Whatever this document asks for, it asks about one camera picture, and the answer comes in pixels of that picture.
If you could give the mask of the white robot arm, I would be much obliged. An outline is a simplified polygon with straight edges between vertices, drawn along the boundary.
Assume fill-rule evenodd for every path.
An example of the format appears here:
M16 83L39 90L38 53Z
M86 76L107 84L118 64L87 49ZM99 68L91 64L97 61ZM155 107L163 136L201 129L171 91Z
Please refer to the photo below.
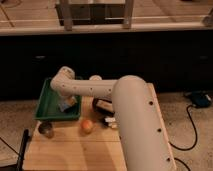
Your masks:
M51 88L63 99L71 95L112 101L127 171L173 171L172 153L161 116L148 84L134 75L117 80L76 80L69 67L62 67Z

